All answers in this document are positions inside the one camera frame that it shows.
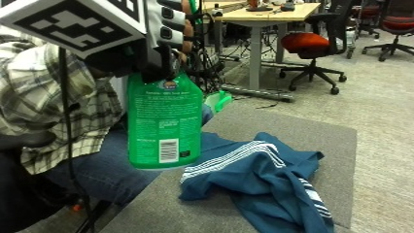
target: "barcode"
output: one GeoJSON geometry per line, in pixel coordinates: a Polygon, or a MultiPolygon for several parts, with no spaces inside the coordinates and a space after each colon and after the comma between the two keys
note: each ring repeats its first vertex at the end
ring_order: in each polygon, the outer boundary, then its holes
{"type": "Polygon", "coordinates": [[[160,140],[160,163],[179,161],[179,139],[160,140]]]}

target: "gray carpet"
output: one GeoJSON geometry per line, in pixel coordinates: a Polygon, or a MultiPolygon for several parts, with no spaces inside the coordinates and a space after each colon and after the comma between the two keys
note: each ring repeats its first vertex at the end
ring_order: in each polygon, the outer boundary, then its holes
{"type": "MultiPolygon", "coordinates": [[[[263,131],[297,150],[321,150],[327,157],[312,183],[332,211],[339,232],[347,232],[357,147],[355,129],[255,110],[235,102],[208,123],[206,131],[235,141],[250,141],[263,131]]],[[[255,232],[224,192],[204,201],[180,202],[182,173],[164,172],[103,232],[255,232]]]]}

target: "jeans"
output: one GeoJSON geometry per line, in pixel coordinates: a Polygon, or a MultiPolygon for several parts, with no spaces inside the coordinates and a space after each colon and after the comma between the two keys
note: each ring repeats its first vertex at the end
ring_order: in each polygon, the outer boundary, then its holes
{"type": "MultiPolygon", "coordinates": [[[[204,105],[204,125],[211,118],[212,111],[210,106],[204,105]]],[[[78,181],[88,195],[120,206],[127,205],[135,199],[162,173],[138,170],[132,167],[128,161],[128,134],[123,127],[111,130],[100,152],[75,158],[72,163],[78,181]]],[[[42,176],[70,192],[76,193],[70,182],[70,169],[66,161],[42,176]]]]}

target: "red office chair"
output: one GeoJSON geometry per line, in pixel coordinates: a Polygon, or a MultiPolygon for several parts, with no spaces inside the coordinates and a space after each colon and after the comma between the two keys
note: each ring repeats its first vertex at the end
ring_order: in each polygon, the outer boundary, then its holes
{"type": "Polygon", "coordinates": [[[359,25],[359,37],[363,31],[367,31],[371,35],[376,35],[376,39],[380,39],[380,32],[376,31],[377,28],[377,20],[381,14],[381,6],[380,5],[368,5],[361,8],[352,9],[352,16],[361,20],[359,25]]]}
{"type": "Polygon", "coordinates": [[[356,0],[333,1],[329,13],[312,15],[307,19],[307,23],[312,24],[313,33],[293,33],[283,38],[283,46],[289,53],[297,53],[301,59],[312,59],[311,65],[305,67],[289,67],[281,69],[280,77],[287,77],[287,71],[301,71],[301,74],[292,80],[289,90],[297,90],[296,83],[305,76],[313,81],[317,75],[328,83],[332,84],[332,94],[337,95],[340,89],[336,82],[325,73],[339,74],[340,82],[347,81],[345,72],[331,70],[316,66],[319,57],[336,55],[347,51],[347,23],[351,16],[351,9],[356,0]],[[319,24],[327,23],[327,31],[329,39],[320,35],[319,24]],[[339,48],[337,39],[343,40],[343,48],[339,48]]]}
{"type": "Polygon", "coordinates": [[[384,52],[379,58],[380,61],[387,61],[387,55],[395,55],[397,50],[403,50],[414,55],[414,47],[401,45],[399,43],[400,36],[414,33],[414,2],[407,0],[388,0],[381,13],[381,28],[391,32],[396,38],[392,44],[365,47],[363,54],[368,53],[369,49],[381,49],[384,52]]]}

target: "chair wheel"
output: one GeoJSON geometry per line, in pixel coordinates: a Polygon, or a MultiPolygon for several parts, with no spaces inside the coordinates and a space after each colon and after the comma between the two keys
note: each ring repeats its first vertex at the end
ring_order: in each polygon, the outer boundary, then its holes
{"type": "Polygon", "coordinates": [[[281,71],[281,73],[280,73],[280,78],[281,78],[281,79],[285,79],[285,78],[287,78],[287,73],[285,73],[285,71],[281,71]]]}
{"type": "Polygon", "coordinates": [[[348,77],[345,75],[341,75],[340,76],[340,82],[344,83],[344,82],[347,82],[347,80],[348,80],[348,77]]]}
{"type": "Polygon", "coordinates": [[[289,86],[289,91],[296,91],[297,90],[297,87],[295,85],[291,85],[289,86]]]}
{"type": "Polygon", "coordinates": [[[332,94],[339,95],[340,94],[340,89],[337,87],[332,88],[332,94]]]}

